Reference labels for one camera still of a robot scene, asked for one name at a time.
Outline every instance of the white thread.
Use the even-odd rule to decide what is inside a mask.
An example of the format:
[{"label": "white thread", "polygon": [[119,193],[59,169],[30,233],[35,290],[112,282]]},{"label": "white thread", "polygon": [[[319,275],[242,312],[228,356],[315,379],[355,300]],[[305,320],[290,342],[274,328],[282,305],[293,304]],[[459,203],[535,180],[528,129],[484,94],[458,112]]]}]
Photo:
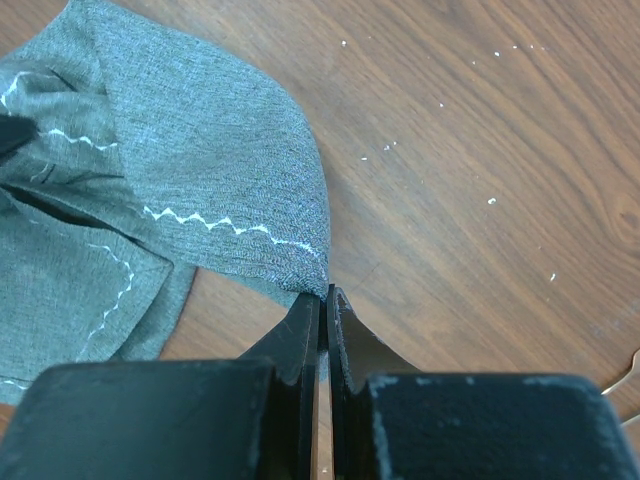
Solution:
[{"label": "white thread", "polygon": [[40,175],[42,175],[44,172],[47,171],[47,168],[49,168],[49,164],[47,163],[44,168],[42,170],[40,170],[38,173],[36,173],[35,175],[33,175],[29,181],[33,182],[36,178],[38,178]]},{"label": "white thread", "polygon": [[113,253],[113,251],[111,250],[111,248],[109,248],[106,245],[94,245],[93,243],[88,243],[87,245],[89,247],[91,247],[91,248],[97,248],[97,249],[105,250],[111,256],[111,258],[113,259],[114,262],[121,263],[122,265],[124,265],[124,267],[127,269],[128,284],[124,288],[124,290],[120,290],[118,292],[118,296],[117,296],[118,298],[116,299],[115,305],[113,307],[109,308],[108,310],[105,310],[104,312],[102,312],[102,323],[97,328],[94,328],[93,330],[91,330],[91,332],[89,332],[89,336],[87,337],[87,340],[85,341],[84,346],[82,347],[82,350],[80,350],[80,353],[76,357],[76,362],[80,361],[80,358],[82,357],[84,352],[86,352],[87,348],[89,347],[89,342],[91,341],[91,338],[96,333],[98,333],[101,330],[105,329],[105,327],[107,326],[107,317],[112,312],[115,312],[116,310],[118,310],[118,308],[120,308],[120,299],[122,298],[122,296],[126,292],[130,292],[131,291],[131,288],[132,288],[132,285],[133,285],[133,277],[135,277],[135,274],[133,273],[133,270],[131,270],[131,266],[129,265],[129,262],[126,262],[124,260],[120,260],[118,257],[116,257],[115,254]]},{"label": "white thread", "polygon": [[28,387],[23,387],[22,385],[18,385],[16,382],[12,381],[12,380],[3,380],[2,383],[6,384],[6,385],[13,385],[16,388],[19,388],[20,390],[26,390]]},{"label": "white thread", "polygon": [[107,148],[113,148],[118,145],[116,142],[110,143],[109,145],[96,145],[91,141],[89,137],[85,135],[78,138],[72,138],[58,128],[54,128],[53,130],[49,130],[48,132],[40,133],[41,137],[45,137],[48,135],[58,135],[60,137],[63,137],[69,143],[83,142],[89,145],[91,148],[95,148],[96,150],[100,150],[101,152],[104,152]]},{"label": "white thread", "polygon": [[264,225],[256,225],[254,227],[249,227],[249,228],[236,228],[236,226],[233,224],[233,222],[231,221],[231,219],[229,217],[224,217],[220,220],[218,220],[217,222],[213,222],[213,223],[207,223],[207,221],[202,218],[200,216],[199,213],[192,213],[191,215],[189,215],[188,217],[180,217],[179,215],[176,215],[174,213],[173,210],[171,210],[170,208],[165,208],[162,213],[153,213],[153,211],[149,208],[149,207],[144,207],[144,211],[145,213],[149,213],[151,214],[151,216],[154,218],[154,220],[158,220],[160,217],[164,217],[165,215],[169,215],[173,218],[176,219],[176,221],[180,224],[184,224],[185,222],[188,222],[189,220],[197,220],[198,222],[201,222],[204,224],[205,227],[207,227],[207,229],[209,231],[211,231],[212,229],[219,227],[220,225],[228,225],[229,227],[231,227],[233,229],[233,232],[236,235],[242,235],[243,233],[247,233],[247,232],[262,232],[265,235],[267,235],[269,237],[269,239],[273,242],[274,245],[292,245],[294,247],[300,248],[302,250],[304,250],[305,252],[310,253],[311,255],[313,255],[315,258],[319,258],[321,255],[320,253],[315,250],[311,245],[309,245],[308,243],[303,243],[303,242],[295,242],[295,241],[291,241],[291,240],[282,240],[280,238],[275,238],[271,235],[271,232],[269,231],[269,229],[267,227],[265,227]]},{"label": "white thread", "polygon": [[7,96],[11,95],[13,92],[15,92],[18,89],[18,80],[20,79],[20,77],[24,77],[25,75],[41,75],[45,78],[58,78],[55,75],[46,75],[44,73],[26,72],[26,71],[18,72],[17,75],[13,78],[11,85],[9,85],[9,88],[7,88],[3,92],[3,94],[0,96],[0,103],[2,103],[4,108],[7,109],[7,112],[9,112],[9,115],[11,115],[11,110],[9,110],[9,107],[7,106]]}]

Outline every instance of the black object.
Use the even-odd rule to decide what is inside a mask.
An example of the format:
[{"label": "black object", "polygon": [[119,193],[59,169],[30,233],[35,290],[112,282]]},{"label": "black object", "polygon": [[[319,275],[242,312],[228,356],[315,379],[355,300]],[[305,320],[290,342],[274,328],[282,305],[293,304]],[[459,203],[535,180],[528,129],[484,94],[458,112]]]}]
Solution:
[{"label": "black object", "polygon": [[0,479],[314,477],[323,350],[336,478],[640,478],[587,380],[420,372],[332,286],[325,303],[300,295],[237,360],[45,372],[0,445]]},{"label": "black object", "polygon": [[0,115],[0,157],[31,141],[37,131],[36,123],[29,118]]}]

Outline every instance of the fabric fold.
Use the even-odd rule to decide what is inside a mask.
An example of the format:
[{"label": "fabric fold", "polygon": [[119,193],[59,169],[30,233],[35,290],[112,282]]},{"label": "fabric fold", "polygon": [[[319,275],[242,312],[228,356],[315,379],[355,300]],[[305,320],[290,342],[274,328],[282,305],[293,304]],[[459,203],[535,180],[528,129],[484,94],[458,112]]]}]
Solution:
[{"label": "fabric fold", "polygon": [[0,61],[0,91],[38,125],[0,161],[0,402],[55,363],[157,356],[196,267],[283,304],[326,295],[318,150],[259,70],[74,0]]}]

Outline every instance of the wood grain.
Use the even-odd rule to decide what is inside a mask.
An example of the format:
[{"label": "wood grain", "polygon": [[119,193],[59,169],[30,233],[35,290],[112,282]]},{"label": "wood grain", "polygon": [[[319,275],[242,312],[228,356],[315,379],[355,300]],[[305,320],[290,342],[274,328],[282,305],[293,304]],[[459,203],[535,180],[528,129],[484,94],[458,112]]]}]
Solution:
[{"label": "wood grain", "polygon": [[[0,0],[1,52],[62,3]],[[329,185],[332,281],[409,360],[602,385],[628,367],[640,347],[636,2],[121,3],[222,45],[298,100]],[[281,314],[201,273],[165,355],[235,355]],[[612,400],[639,409],[640,379]],[[640,426],[628,433],[640,448]]]}]

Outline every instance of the gray fabric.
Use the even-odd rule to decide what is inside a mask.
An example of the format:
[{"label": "gray fabric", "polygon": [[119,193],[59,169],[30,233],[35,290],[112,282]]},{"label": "gray fabric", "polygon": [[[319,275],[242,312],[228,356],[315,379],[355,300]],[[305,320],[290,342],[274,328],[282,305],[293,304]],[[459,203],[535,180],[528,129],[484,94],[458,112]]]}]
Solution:
[{"label": "gray fabric", "polygon": [[0,61],[0,402],[44,368],[156,357],[202,266],[283,304],[326,295],[309,126],[273,80],[120,7],[74,0]]}]

